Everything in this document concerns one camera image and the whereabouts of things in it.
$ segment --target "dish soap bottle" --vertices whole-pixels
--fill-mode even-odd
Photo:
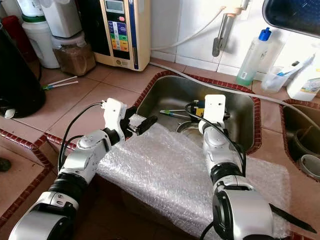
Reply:
[[[312,101],[320,91],[320,52],[315,54],[311,64],[298,72],[286,87],[290,98]]]
[[[271,31],[269,29],[269,27],[263,29],[259,37],[252,40],[239,73],[236,76],[237,84],[247,86],[252,83],[258,71],[260,62],[264,59],[268,51],[269,42],[267,41],[271,35]]]

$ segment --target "bubble wrap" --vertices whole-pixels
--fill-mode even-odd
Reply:
[[[130,122],[137,126],[143,119],[134,115]],[[202,149],[158,123],[143,135],[113,146],[97,173],[197,238],[213,220],[213,184]],[[283,166],[247,157],[246,175],[267,201],[288,211],[291,192]],[[274,237],[288,236],[289,224],[273,216]],[[205,239],[221,238],[211,229]]]

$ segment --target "blue bottle cap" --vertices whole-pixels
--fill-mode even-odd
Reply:
[[[269,30],[270,28],[267,27],[266,29],[262,29],[260,36],[259,36],[259,40],[261,41],[268,41],[270,35],[271,35],[271,31]]]

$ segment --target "faucet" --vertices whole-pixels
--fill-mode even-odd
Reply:
[[[235,18],[246,10],[249,0],[224,0],[225,6],[222,22],[220,25],[218,37],[213,40],[212,55],[218,57],[220,50],[224,49],[232,28]]]

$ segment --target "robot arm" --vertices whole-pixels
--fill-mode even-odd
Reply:
[[[144,120],[138,127],[129,118],[135,106],[112,98],[102,103],[105,129],[83,136],[76,149],[68,155],[56,180],[48,191],[24,214],[13,228],[9,240],[70,240],[79,201],[96,174],[100,160],[118,142],[141,135],[156,121],[156,116]]]
[[[205,96],[204,118],[223,130],[224,95]],[[240,171],[230,143],[215,127],[199,123],[203,153],[213,183],[213,227],[222,239],[273,240],[269,203]]]

